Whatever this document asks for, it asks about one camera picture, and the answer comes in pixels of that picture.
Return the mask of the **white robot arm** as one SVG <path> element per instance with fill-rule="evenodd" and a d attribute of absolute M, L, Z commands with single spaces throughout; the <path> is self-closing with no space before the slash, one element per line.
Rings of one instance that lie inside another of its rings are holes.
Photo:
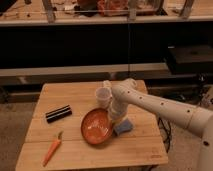
<path fill-rule="evenodd" d="M 202 139 L 196 171 L 213 171 L 213 111 L 179 101 L 144 94 L 137 90 L 134 79 L 111 86 L 109 117 L 119 122 L 129 104 L 176 124 Z"/>

